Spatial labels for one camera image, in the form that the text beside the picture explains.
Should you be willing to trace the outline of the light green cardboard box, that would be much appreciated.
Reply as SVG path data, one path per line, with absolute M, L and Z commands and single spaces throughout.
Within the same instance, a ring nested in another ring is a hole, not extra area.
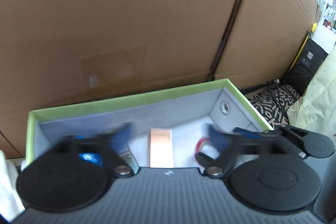
M 239 127 L 270 130 L 270 124 L 228 80 L 182 86 L 29 113 L 26 162 L 31 163 L 66 135 L 91 135 L 133 125 L 129 148 L 140 166 L 149 165 L 149 134 L 153 128 L 172 131 L 174 165 L 197 165 L 194 149 L 212 124 L 230 132 Z

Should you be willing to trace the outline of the purple tall box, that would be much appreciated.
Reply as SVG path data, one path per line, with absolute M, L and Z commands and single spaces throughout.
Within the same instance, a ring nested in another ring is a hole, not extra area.
M 127 163 L 128 166 L 131 167 L 134 174 L 137 174 L 139 171 L 139 164 L 135 159 L 135 156 L 131 152 L 129 146 L 126 144 L 123 149 L 119 152 L 119 156 L 123 159 L 124 162 Z

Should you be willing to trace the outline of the black yellow case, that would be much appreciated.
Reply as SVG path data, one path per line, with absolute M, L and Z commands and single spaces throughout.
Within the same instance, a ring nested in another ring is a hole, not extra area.
M 282 77 L 284 85 L 292 87 L 300 96 L 303 96 L 311 79 L 329 55 L 312 39 L 316 29 L 317 24 L 315 23 L 307 34 L 293 63 Z

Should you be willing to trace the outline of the copper long box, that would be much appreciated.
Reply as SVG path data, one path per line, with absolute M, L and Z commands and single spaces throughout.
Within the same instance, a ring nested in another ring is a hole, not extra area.
M 173 168 L 173 137 L 170 129 L 152 128 L 149 135 L 150 168 Z

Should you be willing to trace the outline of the large brown cardboard box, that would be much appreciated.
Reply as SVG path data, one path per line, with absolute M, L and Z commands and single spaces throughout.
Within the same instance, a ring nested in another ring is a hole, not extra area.
M 1 150 L 31 110 L 289 67 L 317 0 L 1 0 Z

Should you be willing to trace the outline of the red tape roll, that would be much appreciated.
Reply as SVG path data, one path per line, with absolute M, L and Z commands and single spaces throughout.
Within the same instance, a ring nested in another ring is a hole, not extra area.
M 216 150 L 214 149 L 213 144 L 210 142 L 210 138 L 208 137 L 200 138 L 195 146 L 195 154 L 201 152 L 206 155 L 209 155 L 215 151 Z

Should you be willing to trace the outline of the blue square tin box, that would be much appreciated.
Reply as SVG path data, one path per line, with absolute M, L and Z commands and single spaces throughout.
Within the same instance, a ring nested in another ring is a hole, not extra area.
M 103 165 L 102 158 L 98 153 L 80 153 L 79 158 L 91 162 L 92 164 L 96 164 L 97 166 Z

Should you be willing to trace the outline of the white pink gloves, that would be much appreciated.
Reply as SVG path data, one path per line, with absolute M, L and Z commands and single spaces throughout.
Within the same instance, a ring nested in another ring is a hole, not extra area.
M 0 172 L 1 215 L 11 222 L 25 210 L 25 207 L 16 189 L 18 171 L 14 163 L 6 159 L 3 151 L 1 151 Z

